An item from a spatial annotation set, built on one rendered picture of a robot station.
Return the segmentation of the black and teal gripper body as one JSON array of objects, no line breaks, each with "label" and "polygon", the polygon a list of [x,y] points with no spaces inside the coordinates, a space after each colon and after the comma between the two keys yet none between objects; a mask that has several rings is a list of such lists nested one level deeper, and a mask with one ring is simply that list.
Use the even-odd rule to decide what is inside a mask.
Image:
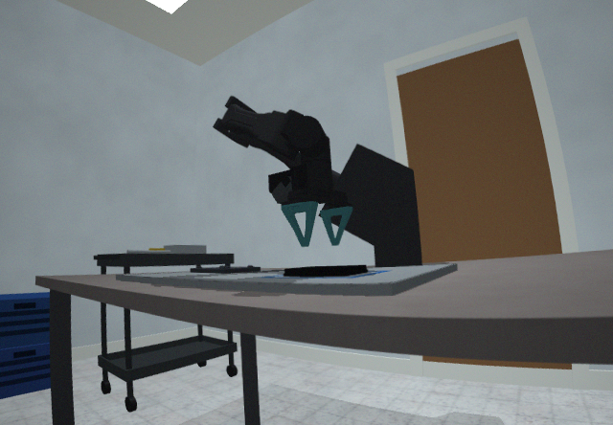
[{"label": "black and teal gripper body", "polygon": [[[287,201],[282,205],[314,201],[326,204],[329,209],[352,207],[348,203],[348,195],[343,191],[333,190],[331,163],[316,161],[316,166],[311,162],[306,164],[307,189],[289,191]],[[324,202],[324,203],[323,203]]]}]

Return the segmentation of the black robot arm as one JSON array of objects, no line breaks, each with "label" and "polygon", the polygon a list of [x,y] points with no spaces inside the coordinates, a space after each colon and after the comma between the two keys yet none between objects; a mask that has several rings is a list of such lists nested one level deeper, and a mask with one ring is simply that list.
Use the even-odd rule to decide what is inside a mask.
[{"label": "black robot arm", "polygon": [[225,106],[229,108],[222,119],[217,118],[214,129],[239,145],[266,151],[289,167],[268,175],[269,192],[278,204],[287,201],[289,191],[307,189],[306,162],[331,163],[329,137],[315,118],[291,109],[286,114],[257,113],[234,96]]}]

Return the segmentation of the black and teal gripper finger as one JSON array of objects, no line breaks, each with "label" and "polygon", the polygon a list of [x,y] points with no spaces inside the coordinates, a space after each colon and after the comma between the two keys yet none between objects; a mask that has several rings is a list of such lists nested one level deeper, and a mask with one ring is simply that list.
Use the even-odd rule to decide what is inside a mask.
[{"label": "black and teal gripper finger", "polygon": [[[323,210],[320,211],[320,214],[322,216],[324,225],[326,227],[328,236],[329,236],[329,240],[332,246],[337,246],[340,243],[342,234],[345,230],[345,227],[349,221],[349,218],[352,214],[352,207],[348,206],[348,207],[341,207],[341,208],[334,208],[334,209],[328,209],[328,210]],[[342,215],[341,217],[341,221],[339,224],[339,228],[337,231],[337,235],[336,237],[334,236],[333,233],[333,229],[332,229],[332,225],[331,225],[331,220],[330,218],[332,216],[336,216],[336,215]]]},{"label": "black and teal gripper finger", "polygon": [[[312,235],[313,225],[317,212],[318,202],[308,201],[288,205],[282,205],[282,212],[291,225],[302,247],[308,247]],[[301,232],[295,213],[306,212],[306,231],[305,237]]]}]

